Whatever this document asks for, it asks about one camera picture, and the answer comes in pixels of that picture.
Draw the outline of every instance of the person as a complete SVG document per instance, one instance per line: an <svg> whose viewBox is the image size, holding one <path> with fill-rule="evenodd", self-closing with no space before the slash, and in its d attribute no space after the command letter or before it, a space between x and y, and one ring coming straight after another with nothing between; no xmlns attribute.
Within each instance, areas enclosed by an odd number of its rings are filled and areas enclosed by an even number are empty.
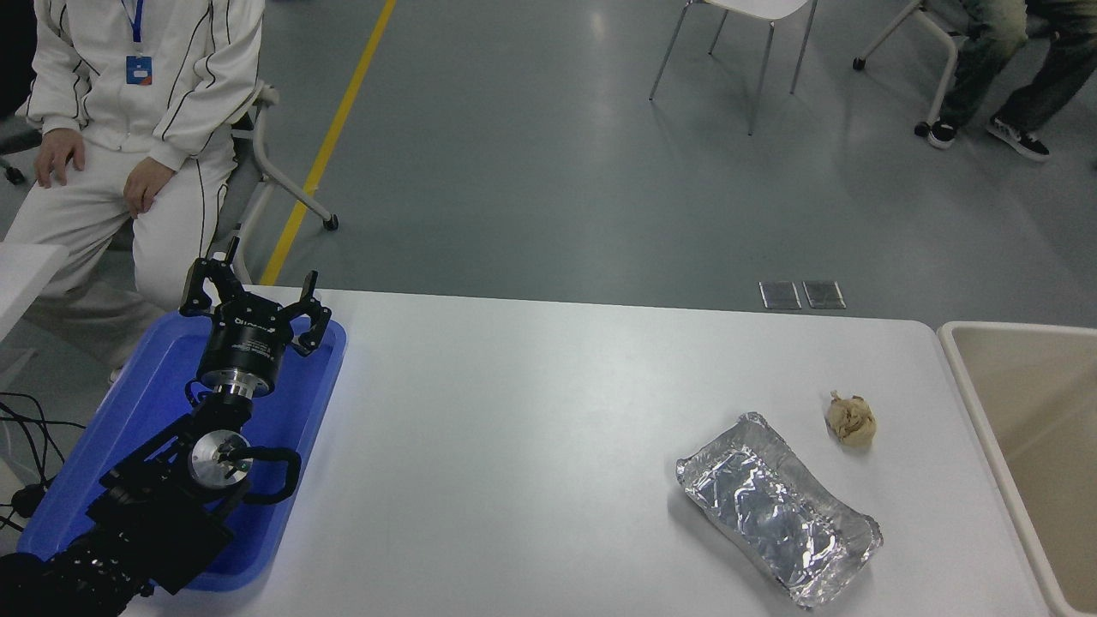
<svg viewBox="0 0 1097 617"><path fill-rule="evenodd" d="M970 16L955 80L927 139L952 145L957 131L975 115L991 83L1027 41L1026 0L961 0ZM1036 135L1085 85L1097 68L1097 0L1027 0L1028 10L1050 22L1051 49L1032 82L1010 94L991 117L988 133L1021 156L1047 160L1051 153Z"/></svg>
<svg viewBox="0 0 1097 617"><path fill-rule="evenodd" d="M120 368L178 308L235 167L230 124L258 83L263 0L35 0L37 74L21 108L43 133L36 184L5 242L68 258L29 319ZM133 221L136 292L93 277Z"/></svg>

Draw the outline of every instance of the white table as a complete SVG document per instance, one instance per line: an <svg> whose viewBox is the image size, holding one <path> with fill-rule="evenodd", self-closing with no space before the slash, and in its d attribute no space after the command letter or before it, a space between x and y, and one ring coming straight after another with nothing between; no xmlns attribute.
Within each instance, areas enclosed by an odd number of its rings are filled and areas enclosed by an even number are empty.
<svg viewBox="0 0 1097 617"><path fill-rule="evenodd" d="M0 340L61 267L63 246L0 242Z"/></svg>
<svg viewBox="0 0 1097 617"><path fill-rule="evenodd" d="M747 411L882 526L880 552L815 615L1047 615L924 325L323 299L347 356L271 568L126 615L802 617L675 481L678 458ZM867 452L828 436L830 390L872 404Z"/></svg>

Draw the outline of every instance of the hand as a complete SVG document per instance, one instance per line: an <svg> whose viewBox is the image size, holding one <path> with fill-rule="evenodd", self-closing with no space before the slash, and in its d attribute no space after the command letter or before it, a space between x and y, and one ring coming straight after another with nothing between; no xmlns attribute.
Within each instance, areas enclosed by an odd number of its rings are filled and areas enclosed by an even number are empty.
<svg viewBox="0 0 1097 617"><path fill-rule="evenodd" d="M129 172L129 178L126 178L126 188L122 192L129 207L129 216L137 218L138 214L148 212L156 194L174 175L173 169L154 158L145 157L138 162Z"/></svg>
<svg viewBox="0 0 1097 617"><path fill-rule="evenodd" d="M77 171L83 171L83 137L72 128L54 128L42 136L38 156L34 159L34 176L43 189L48 189L49 173L57 173L57 181L64 187L68 181L65 167L69 159Z"/></svg>

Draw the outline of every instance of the black shoe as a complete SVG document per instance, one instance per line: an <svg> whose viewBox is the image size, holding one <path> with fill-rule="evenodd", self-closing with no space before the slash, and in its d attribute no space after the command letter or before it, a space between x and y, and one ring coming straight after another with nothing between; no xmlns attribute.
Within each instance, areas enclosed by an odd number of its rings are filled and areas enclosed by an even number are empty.
<svg viewBox="0 0 1097 617"><path fill-rule="evenodd" d="M926 141L929 142L930 146L939 150L947 150L949 146L952 145L957 138L957 128L948 122L941 122L941 119L937 119L934 125L929 127L929 133L926 135Z"/></svg>
<svg viewBox="0 0 1097 617"><path fill-rule="evenodd" d="M1051 157L1051 153L1040 143L1034 133L1026 133L1025 131L1014 128L1003 122L997 115L991 119L991 122L986 125L986 132L1009 144L1010 147L1029 160L1043 162Z"/></svg>

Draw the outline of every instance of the lanyard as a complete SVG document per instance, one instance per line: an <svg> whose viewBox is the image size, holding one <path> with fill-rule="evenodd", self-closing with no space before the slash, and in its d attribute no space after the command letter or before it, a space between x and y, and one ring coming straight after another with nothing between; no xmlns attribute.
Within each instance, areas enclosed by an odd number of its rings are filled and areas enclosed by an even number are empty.
<svg viewBox="0 0 1097 617"><path fill-rule="evenodd" d="M126 7L126 0L118 0L122 2L122 9L126 12L126 21L129 22L129 29L134 33L134 43L140 43L140 18L145 9L145 0L137 0L137 8L134 11L134 16L129 16L129 7Z"/></svg>

